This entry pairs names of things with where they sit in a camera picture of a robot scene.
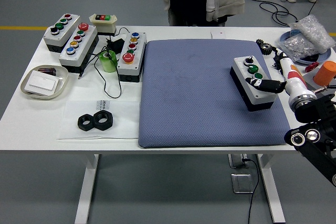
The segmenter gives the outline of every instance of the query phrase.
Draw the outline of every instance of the white table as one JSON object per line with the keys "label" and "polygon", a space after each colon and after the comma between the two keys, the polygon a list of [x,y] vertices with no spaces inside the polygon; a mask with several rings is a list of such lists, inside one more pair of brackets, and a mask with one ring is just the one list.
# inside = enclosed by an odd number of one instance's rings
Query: white table
{"label": "white table", "polygon": [[[147,40],[211,38],[211,32],[224,33],[227,39],[256,41],[263,39],[270,44],[288,28],[242,28],[242,27],[127,27],[129,31],[146,32]],[[100,37],[95,52],[104,43]],[[42,40],[32,57],[24,76],[30,69],[39,65],[60,65],[58,54],[50,52]],[[273,64],[273,54],[265,57],[268,67]],[[275,69],[269,68],[272,79],[281,79]],[[117,74],[104,73],[107,78],[107,90],[111,95],[118,95]],[[99,154],[258,154],[260,168],[263,174],[266,193],[269,200],[271,215],[274,222],[284,222],[280,200],[276,191],[271,171],[271,160],[275,154],[295,153],[289,145],[258,146],[258,147],[188,147],[188,148],[156,148],[143,149],[137,139],[98,140],[98,141],[60,141],[57,140],[62,114],[67,101],[97,101],[109,100],[103,92],[103,82],[92,65],[88,66],[82,79],[78,74],[69,73],[69,80],[63,93],[52,100],[34,100],[26,97],[20,90],[20,84],[0,121],[0,152],[56,152],[81,154],[86,163],[86,173],[75,223],[86,223],[89,213],[91,194]],[[283,92],[280,99],[291,128],[300,126],[288,107],[288,96]],[[141,83],[122,83],[122,95],[119,101],[140,101]]]}

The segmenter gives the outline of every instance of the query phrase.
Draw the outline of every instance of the black hex nut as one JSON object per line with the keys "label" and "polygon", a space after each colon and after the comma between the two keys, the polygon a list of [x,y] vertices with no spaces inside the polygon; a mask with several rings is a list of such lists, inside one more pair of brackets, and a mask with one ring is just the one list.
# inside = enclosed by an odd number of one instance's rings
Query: black hex nut
{"label": "black hex nut", "polygon": [[112,127],[113,125],[113,116],[111,114],[111,112],[108,112],[106,110],[101,110],[98,111],[96,114],[93,115],[93,124],[94,126],[101,130],[101,131],[105,131],[107,129],[109,129],[110,127]]}
{"label": "black hex nut", "polygon": [[89,131],[94,128],[94,119],[92,115],[85,114],[78,118],[78,127],[83,131]]}

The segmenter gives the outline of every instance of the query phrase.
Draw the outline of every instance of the label sticker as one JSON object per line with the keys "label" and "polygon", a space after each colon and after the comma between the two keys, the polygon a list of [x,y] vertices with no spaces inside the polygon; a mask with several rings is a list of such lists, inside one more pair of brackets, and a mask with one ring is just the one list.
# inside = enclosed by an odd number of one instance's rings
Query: label sticker
{"label": "label sticker", "polygon": [[110,108],[110,101],[100,100],[97,101],[96,110],[108,110]]}

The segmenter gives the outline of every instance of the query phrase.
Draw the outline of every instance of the green tape roll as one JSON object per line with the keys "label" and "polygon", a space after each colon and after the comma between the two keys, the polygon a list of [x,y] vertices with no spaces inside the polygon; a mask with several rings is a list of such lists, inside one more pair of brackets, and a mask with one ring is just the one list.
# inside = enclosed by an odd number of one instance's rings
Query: green tape roll
{"label": "green tape roll", "polygon": [[112,60],[110,60],[110,58],[108,57],[107,51],[100,53],[99,60],[101,62],[103,70],[107,73],[112,73],[116,70],[117,58],[115,57],[116,54],[113,51],[109,50],[109,53]]}

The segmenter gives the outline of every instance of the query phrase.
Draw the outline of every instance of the metal gear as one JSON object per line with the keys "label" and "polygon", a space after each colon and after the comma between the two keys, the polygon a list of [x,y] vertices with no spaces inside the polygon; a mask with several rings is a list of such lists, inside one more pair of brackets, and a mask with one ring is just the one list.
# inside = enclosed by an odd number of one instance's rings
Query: metal gear
{"label": "metal gear", "polygon": [[256,43],[257,43],[257,45],[260,47],[260,45],[263,44],[264,41],[263,41],[262,39],[257,39],[257,40],[256,40]]}
{"label": "metal gear", "polygon": [[272,53],[272,45],[269,43],[261,44],[259,47],[263,55],[270,55]]}

